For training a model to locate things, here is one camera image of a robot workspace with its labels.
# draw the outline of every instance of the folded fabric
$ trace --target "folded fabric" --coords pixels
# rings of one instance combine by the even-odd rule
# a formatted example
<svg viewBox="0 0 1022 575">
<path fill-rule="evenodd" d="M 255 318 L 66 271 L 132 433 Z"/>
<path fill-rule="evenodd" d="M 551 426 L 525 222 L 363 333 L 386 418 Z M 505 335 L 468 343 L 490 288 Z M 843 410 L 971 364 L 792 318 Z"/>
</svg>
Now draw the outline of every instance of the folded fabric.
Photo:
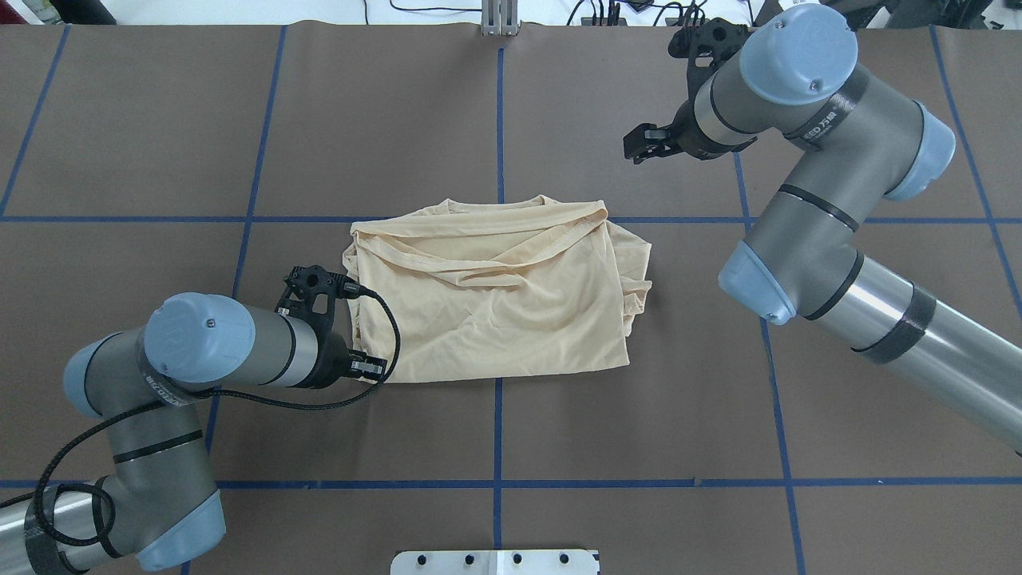
<svg viewBox="0 0 1022 575">
<path fill-rule="evenodd" d="M 386 300 L 401 329 L 390 381 L 574 374 L 628 366 L 650 243 L 607 221 L 603 201 L 446 199 L 352 225 L 347 273 Z M 355 347 L 389 357 L 375 302 L 350 300 Z"/>
</svg>

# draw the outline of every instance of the white floor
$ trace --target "white floor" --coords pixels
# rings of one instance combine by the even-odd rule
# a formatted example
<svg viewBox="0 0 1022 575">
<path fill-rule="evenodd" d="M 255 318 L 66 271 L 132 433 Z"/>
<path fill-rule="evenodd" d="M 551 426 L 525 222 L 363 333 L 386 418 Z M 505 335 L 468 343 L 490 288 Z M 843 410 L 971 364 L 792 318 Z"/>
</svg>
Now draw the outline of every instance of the white floor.
<svg viewBox="0 0 1022 575">
<path fill-rule="evenodd" d="M 746 1 L 752 2 L 752 9 L 758 13 L 763 0 L 707 0 L 703 9 L 708 17 L 722 16 L 736 23 L 749 21 Z M 478 12 L 402 12 L 390 7 L 388 0 L 366 0 L 370 23 L 446 23 L 454 21 L 479 21 Z M 362 0 L 103 0 L 120 23 L 127 25 L 201 25 L 201 23 L 290 23 L 304 19 L 317 19 L 333 23 L 364 23 Z M 393 0 L 402 7 L 475 7 L 479 0 Z M 20 0 L 11 4 L 26 19 L 38 23 L 39 18 Z M 523 21 L 533 21 L 548 26 L 563 26 L 575 5 L 575 0 L 519 0 L 518 12 Z M 636 13 L 628 5 L 621 7 L 621 16 L 629 26 L 651 26 L 659 8 L 647 8 Z M 592 8 L 587 0 L 575 14 L 572 23 L 577 25 L 582 16 L 591 16 Z M 677 9 L 664 12 L 665 17 L 677 15 Z M 993 0 L 984 12 L 987 20 L 1005 25 L 1005 28 L 1022 28 L 1020 12 L 1004 7 L 1004 0 Z M 883 26 L 886 12 L 881 11 L 872 27 Z"/>
</svg>

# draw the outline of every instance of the white mounting plate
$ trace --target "white mounting plate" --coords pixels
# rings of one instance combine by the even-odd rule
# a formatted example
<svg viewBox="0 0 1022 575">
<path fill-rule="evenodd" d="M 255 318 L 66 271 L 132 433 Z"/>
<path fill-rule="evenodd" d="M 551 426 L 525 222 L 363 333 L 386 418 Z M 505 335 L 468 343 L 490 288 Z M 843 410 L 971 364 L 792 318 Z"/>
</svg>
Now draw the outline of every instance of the white mounting plate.
<svg viewBox="0 0 1022 575">
<path fill-rule="evenodd" d="M 403 552 L 390 575 L 599 575 L 599 558 L 587 549 Z"/>
</svg>

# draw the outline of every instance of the cream cloth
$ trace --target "cream cloth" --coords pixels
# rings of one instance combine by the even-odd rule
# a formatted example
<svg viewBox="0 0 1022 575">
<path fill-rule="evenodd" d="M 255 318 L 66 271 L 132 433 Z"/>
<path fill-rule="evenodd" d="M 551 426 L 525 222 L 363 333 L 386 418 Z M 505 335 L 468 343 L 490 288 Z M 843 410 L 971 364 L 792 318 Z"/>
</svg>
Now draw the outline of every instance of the cream cloth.
<svg viewBox="0 0 1022 575">
<path fill-rule="evenodd" d="M 603 201 L 446 199 L 352 225 L 347 273 L 401 329 L 392 382 L 574 374 L 628 366 L 643 313 L 650 243 L 607 221 Z M 393 333 L 368 298 L 350 300 L 353 343 L 390 357 Z"/>
</svg>

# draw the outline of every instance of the silver metal tube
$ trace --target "silver metal tube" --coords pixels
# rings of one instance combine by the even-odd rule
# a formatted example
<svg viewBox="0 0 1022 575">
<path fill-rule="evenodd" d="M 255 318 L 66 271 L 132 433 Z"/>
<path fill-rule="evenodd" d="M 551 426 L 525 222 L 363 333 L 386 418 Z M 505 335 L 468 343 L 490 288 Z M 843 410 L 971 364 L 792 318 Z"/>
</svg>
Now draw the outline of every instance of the silver metal tube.
<svg viewBox="0 0 1022 575">
<path fill-rule="evenodd" d="M 869 257 L 818 323 L 1022 451 L 1022 350 L 1004 338 Z"/>
<path fill-rule="evenodd" d="M 35 575 L 25 548 L 25 514 L 32 501 L 0 510 L 0 575 Z M 58 531 L 86 539 L 96 535 L 92 522 L 92 495 L 69 491 L 60 494 L 53 510 L 53 524 Z M 110 560 L 102 545 L 73 547 L 57 543 L 72 567 L 86 570 Z"/>
</svg>

